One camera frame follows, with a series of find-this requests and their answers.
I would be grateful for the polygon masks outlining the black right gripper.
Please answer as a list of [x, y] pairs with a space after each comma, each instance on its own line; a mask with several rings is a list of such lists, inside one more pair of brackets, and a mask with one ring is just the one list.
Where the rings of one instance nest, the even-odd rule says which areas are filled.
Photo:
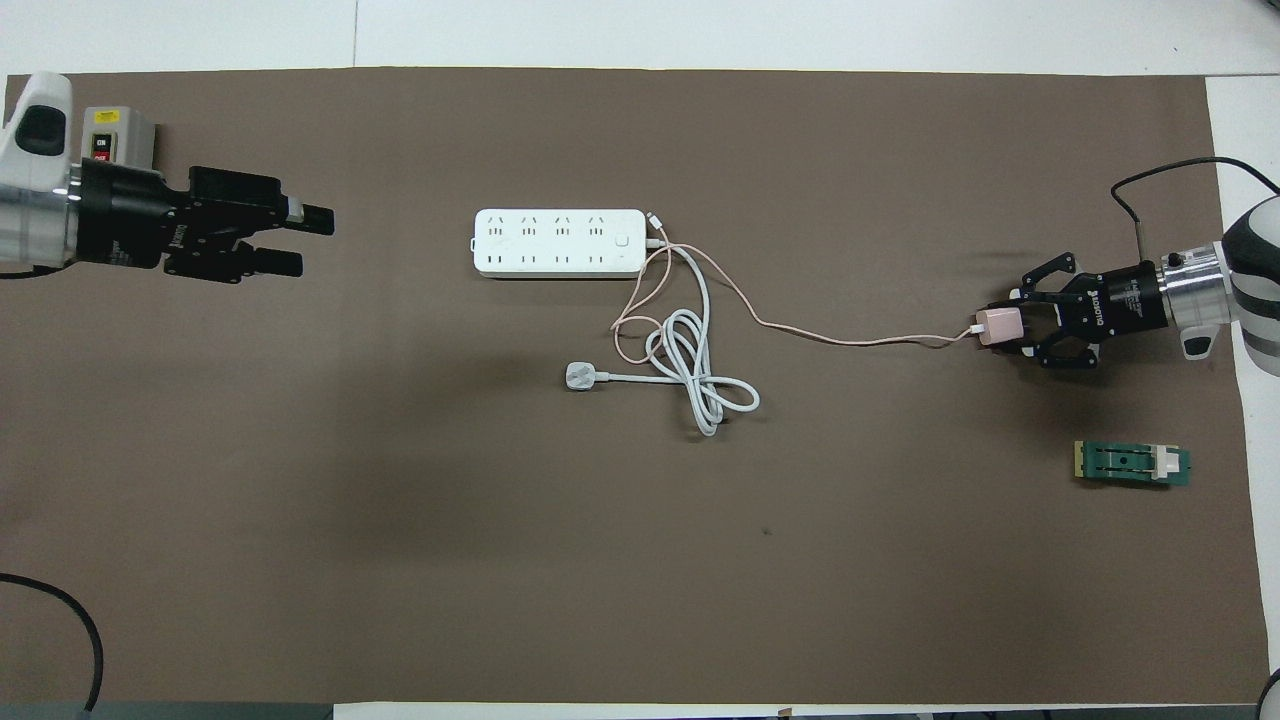
[[[1100, 274], [1084, 273], [1074, 252], [1064, 252], [1021, 275], [1011, 296], [988, 304], [1004, 307], [1085, 307], [1085, 331], [1092, 340], [1160, 331], [1169, 327], [1158, 270], [1153, 261]], [[1004, 341], [1004, 352], [1046, 370], [1093, 370], [1100, 365], [1101, 343], [1050, 327], [1024, 329]]]

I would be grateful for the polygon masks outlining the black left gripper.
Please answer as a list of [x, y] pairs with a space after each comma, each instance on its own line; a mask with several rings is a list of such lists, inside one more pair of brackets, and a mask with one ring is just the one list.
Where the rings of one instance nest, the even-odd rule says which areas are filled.
[[225, 251], [192, 252], [186, 241], [189, 205], [195, 227], [211, 236], [239, 238], [261, 231], [335, 233], [330, 208], [302, 202], [282, 182], [211, 167], [189, 169], [189, 196], [169, 187], [161, 173], [110, 161], [78, 165], [78, 260], [154, 269], [197, 281], [239, 284], [253, 275], [303, 275], [298, 252], [238, 243]]

